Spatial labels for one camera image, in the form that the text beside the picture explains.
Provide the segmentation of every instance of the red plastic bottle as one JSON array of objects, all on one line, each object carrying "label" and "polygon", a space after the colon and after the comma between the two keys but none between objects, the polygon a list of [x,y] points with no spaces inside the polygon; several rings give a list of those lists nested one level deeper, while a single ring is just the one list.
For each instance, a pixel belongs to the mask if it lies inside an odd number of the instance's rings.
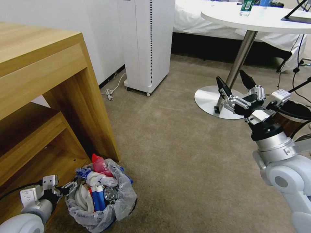
[{"label": "red plastic bottle", "polygon": [[92,154],[92,162],[93,162],[94,171],[98,173],[102,173],[106,176],[113,177],[111,171],[108,169],[102,157],[97,156],[96,154]]}]

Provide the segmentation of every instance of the black stand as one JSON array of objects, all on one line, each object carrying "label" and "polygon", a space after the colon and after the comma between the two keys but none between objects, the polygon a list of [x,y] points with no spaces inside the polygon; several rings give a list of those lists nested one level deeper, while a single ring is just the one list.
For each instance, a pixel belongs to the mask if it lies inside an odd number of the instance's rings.
[{"label": "black stand", "polygon": [[284,21],[291,21],[291,22],[297,22],[297,23],[308,23],[311,24],[311,18],[304,18],[304,17],[296,17],[296,16],[291,16],[292,13],[294,13],[299,7],[301,7],[306,1],[308,0],[303,0],[301,3],[299,3],[290,13],[288,13],[284,18],[281,20]]}]

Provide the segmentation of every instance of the beige carpet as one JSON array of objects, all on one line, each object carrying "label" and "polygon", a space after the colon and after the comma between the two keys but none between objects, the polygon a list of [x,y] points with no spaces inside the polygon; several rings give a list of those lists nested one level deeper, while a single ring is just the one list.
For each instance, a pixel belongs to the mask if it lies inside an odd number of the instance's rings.
[{"label": "beige carpet", "polygon": [[[123,85],[113,101],[103,96],[120,165],[134,180],[138,195],[135,211],[108,232],[294,232],[286,202],[259,175],[252,158],[256,144],[247,124],[215,118],[194,101],[198,88],[216,85],[217,75],[226,79],[230,67],[172,55],[170,73],[151,97],[128,92]],[[275,70],[243,69],[266,93],[276,89]],[[297,83],[310,69],[302,68]],[[114,88],[120,75],[101,91]],[[290,89],[291,80],[292,73],[284,73],[281,88]],[[245,93],[240,78],[234,88]],[[300,93],[311,98],[309,90],[310,86]],[[293,99],[305,103],[297,96]],[[87,231],[63,208],[47,229],[52,232]]]}]

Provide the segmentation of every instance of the plastic wrapper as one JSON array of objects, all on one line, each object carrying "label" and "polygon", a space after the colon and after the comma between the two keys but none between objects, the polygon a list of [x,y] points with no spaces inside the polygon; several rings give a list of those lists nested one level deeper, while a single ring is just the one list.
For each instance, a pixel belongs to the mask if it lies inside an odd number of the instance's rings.
[{"label": "plastic wrapper", "polygon": [[90,172],[87,176],[86,182],[90,186],[102,184],[109,187],[115,187],[118,185],[118,181],[115,178],[97,172]]},{"label": "plastic wrapper", "polygon": [[135,207],[137,195],[132,188],[130,179],[124,174],[113,160],[106,159],[109,170],[117,179],[119,189],[118,198],[113,205],[107,205],[103,211],[90,213],[83,210],[75,201],[75,192],[66,197],[69,214],[75,221],[84,226],[91,233],[99,233],[106,230],[115,220],[128,216]]}]

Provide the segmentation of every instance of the table top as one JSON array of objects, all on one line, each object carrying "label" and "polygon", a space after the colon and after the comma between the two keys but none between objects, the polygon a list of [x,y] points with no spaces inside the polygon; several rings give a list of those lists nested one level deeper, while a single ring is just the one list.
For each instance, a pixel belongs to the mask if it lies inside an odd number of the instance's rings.
[{"label": "table top", "polygon": [[[201,16],[213,23],[232,28],[284,34],[311,34],[311,24],[281,20],[291,9],[253,6],[248,17],[240,16],[241,5],[224,2],[203,9]],[[297,10],[292,16],[311,18],[310,12]]]},{"label": "table top", "polygon": [[0,22],[0,77],[79,40],[81,32]]}]

